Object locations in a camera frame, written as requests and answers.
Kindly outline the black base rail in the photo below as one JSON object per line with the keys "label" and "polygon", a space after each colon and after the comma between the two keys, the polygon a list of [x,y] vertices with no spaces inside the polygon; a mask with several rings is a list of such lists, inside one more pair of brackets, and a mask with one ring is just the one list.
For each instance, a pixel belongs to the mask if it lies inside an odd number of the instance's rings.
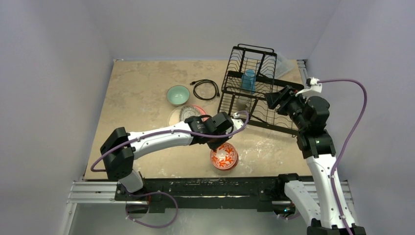
{"label": "black base rail", "polygon": [[144,187],[128,193],[116,186],[115,200],[165,209],[246,209],[293,215],[295,205],[283,192],[278,177],[159,178],[144,179]]}

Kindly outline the pink and cream plate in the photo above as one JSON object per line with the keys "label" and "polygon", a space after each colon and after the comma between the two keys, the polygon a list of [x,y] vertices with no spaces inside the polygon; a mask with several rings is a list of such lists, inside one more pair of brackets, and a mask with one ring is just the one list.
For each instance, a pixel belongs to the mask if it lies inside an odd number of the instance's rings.
{"label": "pink and cream plate", "polygon": [[[167,126],[172,126],[173,124],[176,124],[176,123],[180,122],[179,121],[179,112],[180,112],[180,108],[183,107],[183,106],[184,105],[175,108],[170,113],[169,118],[167,120]],[[200,106],[197,106],[197,105],[193,105],[193,106],[196,107],[200,111],[201,116],[202,115],[207,115],[206,111],[203,108],[201,108]]]}

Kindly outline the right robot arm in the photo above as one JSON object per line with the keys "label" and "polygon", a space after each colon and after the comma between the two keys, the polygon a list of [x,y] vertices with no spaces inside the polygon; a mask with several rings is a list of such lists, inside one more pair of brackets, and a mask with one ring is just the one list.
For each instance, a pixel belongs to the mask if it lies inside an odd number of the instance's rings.
{"label": "right robot arm", "polygon": [[288,116],[298,129],[297,145],[312,174],[318,200],[305,191],[304,183],[294,174],[275,185],[276,196],[289,198],[303,217],[309,235],[364,235],[346,203],[338,178],[336,150],[326,130],[329,103],[322,97],[306,98],[286,86],[279,92],[265,94],[269,109]]}

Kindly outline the mint green bowl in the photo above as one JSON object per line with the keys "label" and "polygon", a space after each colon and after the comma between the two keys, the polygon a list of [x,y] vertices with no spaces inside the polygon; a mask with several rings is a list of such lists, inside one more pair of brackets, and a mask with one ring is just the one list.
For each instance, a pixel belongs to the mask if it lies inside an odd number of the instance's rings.
{"label": "mint green bowl", "polygon": [[190,91],[187,87],[176,85],[167,91],[166,98],[168,102],[174,106],[185,104],[190,97]]}

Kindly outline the red floral bowl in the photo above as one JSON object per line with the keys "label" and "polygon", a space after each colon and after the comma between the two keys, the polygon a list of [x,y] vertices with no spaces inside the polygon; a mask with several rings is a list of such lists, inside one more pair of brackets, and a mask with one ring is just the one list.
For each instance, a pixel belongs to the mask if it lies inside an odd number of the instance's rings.
{"label": "red floral bowl", "polygon": [[216,151],[212,150],[209,158],[218,170],[231,170],[237,166],[239,161],[236,148],[228,142],[222,144]]}

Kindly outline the blue polka dot mug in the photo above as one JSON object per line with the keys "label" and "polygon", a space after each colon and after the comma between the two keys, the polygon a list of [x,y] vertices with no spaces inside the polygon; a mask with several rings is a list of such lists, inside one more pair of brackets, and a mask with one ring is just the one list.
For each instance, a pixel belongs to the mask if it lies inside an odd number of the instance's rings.
{"label": "blue polka dot mug", "polygon": [[241,78],[241,89],[248,92],[255,92],[256,76],[254,70],[245,70]]}

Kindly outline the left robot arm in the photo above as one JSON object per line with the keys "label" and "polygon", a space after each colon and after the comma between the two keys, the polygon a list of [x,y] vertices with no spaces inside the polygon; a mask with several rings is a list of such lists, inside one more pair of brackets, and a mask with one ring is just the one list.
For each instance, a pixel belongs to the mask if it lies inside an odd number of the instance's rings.
{"label": "left robot arm", "polygon": [[241,115],[248,117],[249,113],[190,116],[171,126],[144,132],[116,128],[102,144],[101,156],[92,164],[91,171],[97,172],[96,165],[103,162],[108,180],[120,182],[133,200],[140,200],[146,194],[146,187],[141,174],[133,169],[135,160],[176,146],[207,144],[210,150],[217,150],[246,128],[249,120]]}

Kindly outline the grey speckled plate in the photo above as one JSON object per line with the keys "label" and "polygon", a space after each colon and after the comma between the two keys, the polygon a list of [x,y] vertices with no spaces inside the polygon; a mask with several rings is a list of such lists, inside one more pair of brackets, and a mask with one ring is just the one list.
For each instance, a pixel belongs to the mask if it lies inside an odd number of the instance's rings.
{"label": "grey speckled plate", "polygon": [[193,105],[186,105],[180,108],[179,121],[185,121],[187,118],[200,116],[200,111]]}

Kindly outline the small grey mug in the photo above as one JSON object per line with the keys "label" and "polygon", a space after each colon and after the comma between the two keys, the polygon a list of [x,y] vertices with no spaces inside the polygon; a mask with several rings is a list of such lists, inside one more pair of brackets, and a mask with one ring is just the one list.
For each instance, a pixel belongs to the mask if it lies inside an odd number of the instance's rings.
{"label": "small grey mug", "polygon": [[248,111],[250,109],[251,99],[246,96],[239,96],[236,100],[235,107],[238,111]]}

